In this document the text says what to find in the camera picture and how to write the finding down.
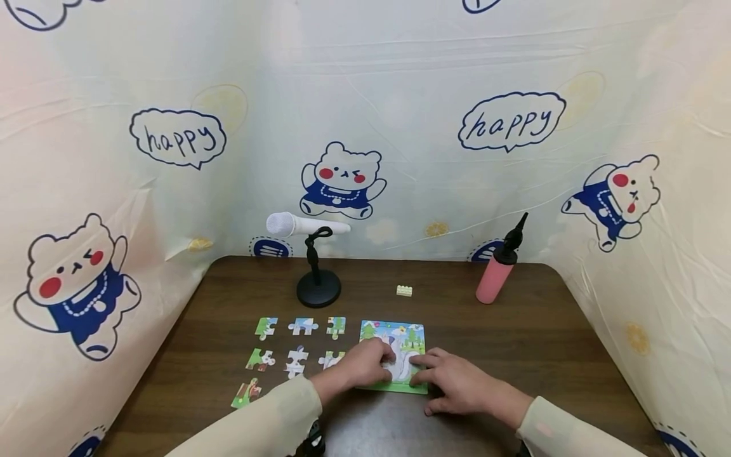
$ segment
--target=black microphone stand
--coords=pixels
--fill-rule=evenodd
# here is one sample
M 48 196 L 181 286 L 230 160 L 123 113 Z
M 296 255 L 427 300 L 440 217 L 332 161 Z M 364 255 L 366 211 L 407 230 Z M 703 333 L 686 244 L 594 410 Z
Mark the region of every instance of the black microphone stand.
M 320 270 L 317 266 L 319 258 L 315 249 L 315 240 L 333 235 L 329 227 L 320 227 L 305 240 L 307 245 L 307 263 L 312 271 L 302 276 L 297 283 L 297 298 L 308 308 L 325 308 L 340 296 L 341 285 L 338 275 L 330 270 Z

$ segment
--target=yellow circle print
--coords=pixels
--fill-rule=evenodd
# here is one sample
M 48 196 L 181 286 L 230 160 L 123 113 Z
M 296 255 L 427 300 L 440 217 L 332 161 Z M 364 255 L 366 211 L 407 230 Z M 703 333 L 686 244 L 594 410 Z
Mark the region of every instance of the yellow circle print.
M 634 322 L 628 322 L 625 328 L 627 335 L 627 341 L 629 346 L 632 347 L 639 355 L 647 355 L 650 353 L 650 340 L 647 337 L 645 329 L 641 325 L 635 324 Z
M 246 120 L 249 102 L 238 86 L 222 84 L 209 87 L 193 99 L 191 109 L 217 117 L 227 136 L 233 135 Z
M 434 222 L 426 226 L 425 233 L 429 238 L 436 238 L 448 234 L 450 226 L 444 222 Z
M 558 95 L 566 100 L 566 110 L 556 130 L 568 129 L 583 119 L 604 94 L 604 77 L 597 72 L 576 75 L 558 88 Z
M 208 251 L 211 247 L 213 247 L 213 241 L 208 238 L 195 238 L 188 244 L 190 252 Z

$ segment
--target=person's left hand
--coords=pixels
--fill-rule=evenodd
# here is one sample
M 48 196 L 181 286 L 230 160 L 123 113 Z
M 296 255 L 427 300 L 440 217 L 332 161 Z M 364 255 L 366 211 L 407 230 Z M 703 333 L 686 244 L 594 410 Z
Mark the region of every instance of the person's left hand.
M 367 387 L 377 382 L 389 382 L 391 373 L 381 362 L 395 361 L 391 346 L 380 338 L 364 339 L 356 344 L 336 365 L 310 380 L 324 406 L 335 395 L 355 387 Z

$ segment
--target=puzzle piece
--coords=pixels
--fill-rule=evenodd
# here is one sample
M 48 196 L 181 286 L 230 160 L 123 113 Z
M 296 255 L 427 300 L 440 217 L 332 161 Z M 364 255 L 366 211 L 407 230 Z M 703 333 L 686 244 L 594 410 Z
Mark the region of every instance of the puzzle piece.
M 298 317 L 292 324 L 289 324 L 287 328 L 292 331 L 292 335 L 299 336 L 300 331 L 304 331 L 305 335 L 311 335 L 313 330 L 319 328 L 319 324 L 314 323 L 315 319 L 312 317 Z
M 321 357 L 317 360 L 317 363 L 322 365 L 322 369 L 325 370 L 339 362 L 344 355 L 345 352 L 340 351 L 338 352 L 338 357 L 333 357 L 333 351 L 327 351 L 324 357 Z
M 261 341 L 266 340 L 267 336 L 274 334 L 274 329 L 271 327 L 279 321 L 277 317 L 262 317 L 259 319 L 257 329 L 254 335 L 259 335 Z
M 239 409 L 259 398 L 262 388 L 257 387 L 258 382 L 259 380 L 257 378 L 252 378 L 250 383 L 243 383 L 241 387 L 238 388 L 238 392 L 231 402 L 231 406 Z
M 333 339 L 338 339 L 338 335 L 345 333 L 345 317 L 328 317 L 328 324 L 333 324 L 327 329 L 327 334 L 332 335 Z
M 251 352 L 249 362 L 246 363 L 246 369 L 253 370 L 254 365 L 258 365 L 259 368 L 257 368 L 257 370 L 265 371 L 267 369 L 267 366 L 273 366 L 274 363 L 276 363 L 276 360 L 272 358 L 271 351 L 266 351 L 264 352 L 264 355 L 262 355 L 262 350 L 258 347 L 255 347 L 254 350 Z
M 284 370 L 289 372 L 289 375 L 287 375 L 289 379 L 305 371 L 305 367 L 300 363 L 300 360 L 307 360 L 309 355 L 309 352 L 305 352 L 305 347 L 302 345 L 298 346 L 296 351 L 289 351 L 287 357 L 292 359 L 292 362 L 287 363 L 284 367 Z

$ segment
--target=beige sleeve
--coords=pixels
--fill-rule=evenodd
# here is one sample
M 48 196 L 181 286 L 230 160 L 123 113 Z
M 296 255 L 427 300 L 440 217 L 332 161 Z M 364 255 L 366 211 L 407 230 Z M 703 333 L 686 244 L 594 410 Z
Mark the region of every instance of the beige sleeve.
M 644 457 L 615 437 L 578 420 L 537 397 L 528 409 L 518 437 L 533 457 Z
M 298 376 L 211 424 L 167 457 L 293 456 L 320 413 L 312 383 Z

